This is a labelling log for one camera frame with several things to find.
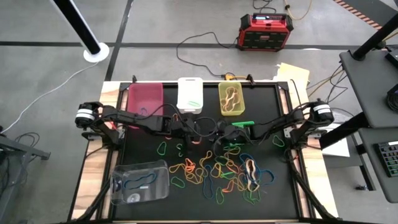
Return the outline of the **red black power station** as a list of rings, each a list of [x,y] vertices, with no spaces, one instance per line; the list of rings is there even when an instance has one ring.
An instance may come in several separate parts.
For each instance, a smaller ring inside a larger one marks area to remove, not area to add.
[[[278,52],[285,47],[293,22],[284,13],[254,13],[240,18],[239,50]]]

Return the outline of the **black stand pole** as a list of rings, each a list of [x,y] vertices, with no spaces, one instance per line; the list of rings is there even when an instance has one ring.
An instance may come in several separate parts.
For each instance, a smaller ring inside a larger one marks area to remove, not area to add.
[[[357,50],[351,52],[353,59],[362,61],[366,54],[380,44],[388,35],[398,29],[398,13],[394,15],[381,29],[373,34],[363,45]]]

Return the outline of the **yellow plastic bin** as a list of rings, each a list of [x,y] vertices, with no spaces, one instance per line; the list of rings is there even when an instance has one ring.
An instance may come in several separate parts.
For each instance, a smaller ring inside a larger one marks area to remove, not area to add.
[[[240,82],[220,82],[218,95],[223,116],[239,116],[245,111],[243,88]]]

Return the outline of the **black desk device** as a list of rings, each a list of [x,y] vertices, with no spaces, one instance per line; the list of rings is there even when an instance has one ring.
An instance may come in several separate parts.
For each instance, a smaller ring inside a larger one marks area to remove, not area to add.
[[[398,48],[388,47],[388,53],[385,58],[393,65],[398,68]]]

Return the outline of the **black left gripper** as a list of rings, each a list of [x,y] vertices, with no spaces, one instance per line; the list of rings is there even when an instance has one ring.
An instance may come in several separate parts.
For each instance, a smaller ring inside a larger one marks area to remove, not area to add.
[[[195,122],[197,116],[193,113],[184,113],[178,115],[178,121],[174,121],[172,118],[171,122],[171,137],[181,138],[183,140],[183,150],[189,151],[192,145],[192,141],[202,140],[202,137],[198,134],[200,127]]]

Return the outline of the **black keyboard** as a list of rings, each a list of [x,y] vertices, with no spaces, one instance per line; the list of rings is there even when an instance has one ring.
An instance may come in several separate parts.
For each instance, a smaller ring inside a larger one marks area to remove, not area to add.
[[[377,143],[374,148],[386,175],[398,177],[398,141]]]

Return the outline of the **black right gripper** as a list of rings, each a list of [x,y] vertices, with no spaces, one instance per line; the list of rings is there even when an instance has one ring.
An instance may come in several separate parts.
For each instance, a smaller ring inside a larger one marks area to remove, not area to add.
[[[219,150],[221,146],[227,144],[251,144],[248,128],[242,128],[228,124],[225,120],[219,119],[216,122],[216,133],[214,138],[214,150]]]

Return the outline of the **blue rubber band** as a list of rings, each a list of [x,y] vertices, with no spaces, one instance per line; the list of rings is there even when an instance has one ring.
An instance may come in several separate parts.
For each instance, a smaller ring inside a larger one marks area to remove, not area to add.
[[[275,181],[275,175],[271,170],[268,169],[264,169],[264,170],[260,170],[260,171],[255,171],[255,174],[258,174],[259,177],[253,178],[253,177],[248,177],[248,180],[255,182],[257,185],[270,185],[273,184]],[[266,175],[269,177],[268,181],[262,181],[262,176]]]
[[[139,189],[144,185],[149,185],[156,181],[157,175],[155,173],[150,173],[147,175],[140,176],[136,179],[129,179],[123,183],[123,187],[128,190]]]
[[[254,160],[254,158],[251,155],[247,154],[247,153],[242,153],[242,154],[239,155],[239,160],[240,160],[241,163],[246,161],[247,159]],[[255,162],[255,165],[256,165],[256,171],[260,171],[260,168],[257,165],[257,162],[255,160],[254,160],[254,162]]]
[[[205,175],[203,178],[203,188],[202,188],[203,196],[206,199],[213,199],[215,196],[213,190],[213,179],[211,176],[211,166],[205,165]]]

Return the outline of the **pink plastic bin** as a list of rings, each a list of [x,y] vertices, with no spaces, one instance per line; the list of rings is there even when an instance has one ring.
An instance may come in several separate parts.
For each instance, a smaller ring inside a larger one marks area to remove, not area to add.
[[[161,83],[132,83],[128,90],[127,112],[136,113],[142,116],[148,116],[153,113],[153,116],[145,119],[145,123],[151,129],[160,131],[162,123],[159,122],[159,117],[156,115],[163,115],[163,108],[159,108],[164,104],[164,91]]]

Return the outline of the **grey metal desk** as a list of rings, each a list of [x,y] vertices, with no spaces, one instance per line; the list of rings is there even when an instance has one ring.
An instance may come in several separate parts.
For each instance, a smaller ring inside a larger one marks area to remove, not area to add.
[[[36,158],[48,160],[50,153],[35,146],[38,133],[28,132],[15,140],[0,133],[0,224],[8,218],[19,187],[27,180],[27,166]]]

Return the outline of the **grey side desk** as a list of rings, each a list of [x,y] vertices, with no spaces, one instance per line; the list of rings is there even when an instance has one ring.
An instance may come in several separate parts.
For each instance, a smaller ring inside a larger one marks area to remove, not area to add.
[[[386,103],[387,92],[398,84],[398,68],[387,60],[387,54],[383,50],[371,51],[358,61],[349,52],[340,53],[360,107],[373,128],[398,128],[398,113]]]

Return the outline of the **clear plastic bin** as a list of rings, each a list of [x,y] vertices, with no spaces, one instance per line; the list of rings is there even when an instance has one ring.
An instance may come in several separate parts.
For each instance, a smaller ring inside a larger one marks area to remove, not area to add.
[[[150,173],[157,175],[155,182],[144,185],[139,189],[128,190],[123,187],[126,180],[136,179]],[[118,165],[111,174],[111,203],[113,205],[125,205],[164,199],[169,195],[169,188],[169,167],[165,160]]]

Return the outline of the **pole with white round base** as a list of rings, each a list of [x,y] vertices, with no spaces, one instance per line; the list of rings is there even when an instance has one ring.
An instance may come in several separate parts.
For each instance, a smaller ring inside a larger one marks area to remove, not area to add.
[[[74,1],[49,1],[79,37],[82,46],[85,48],[83,58],[89,63],[98,63],[105,60],[110,52],[108,45],[98,41]]]

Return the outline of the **yellow rubber band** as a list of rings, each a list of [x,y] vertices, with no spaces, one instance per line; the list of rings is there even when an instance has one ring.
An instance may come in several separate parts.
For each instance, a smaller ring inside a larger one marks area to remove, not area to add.
[[[201,184],[204,179],[203,170],[199,169],[193,172],[185,172],[185,178],[188,182],[195,185]]]
[[[199,160],[199,165],[200,165],[200,167],[201,167],[202,169],[205,169],[205,168],[204,168],[204,162],[205,162],[207,159],[212,158],[212,156],[213,156],[212,151],[207,151],[206,154],[205,154],[205,156],[202,157],[202,158]]]
[[[233,182],[237,186],[239,191],[245,191],[247,189],[247,185],[245,184],[245,177],[244,173],[239,173],[234,179]]]
[[[220,178],[222,173],[221,164],[215,163],[214,166],[210,170],[210,175],[214,178]]]
[[[226,146],[223,148],[223,156],[229,159],[231,156],[238,156],[241,153],[241,148],[239,146]]]

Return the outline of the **white plastic bin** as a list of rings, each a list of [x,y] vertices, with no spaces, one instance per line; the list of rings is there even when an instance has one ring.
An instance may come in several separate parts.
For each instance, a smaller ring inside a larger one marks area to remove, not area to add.
[[[195,101],[203,105],[203,79],[198,77],[182,77],[177,81],[177,108],[181,113],[200,114],[203,107],[196,108],[187,105]]]

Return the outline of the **white paper sheet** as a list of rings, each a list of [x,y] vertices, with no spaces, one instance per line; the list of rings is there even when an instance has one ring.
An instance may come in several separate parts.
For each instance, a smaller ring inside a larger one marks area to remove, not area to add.
[[[321,127],[320,130],[330,132],[340,126],[338,123],[332,123],[328,126]],[[348,143],[346,138],[339,140],[338,142],[322,149],[322,154],[324,156],[338,156],[338,157],[350,157]]]

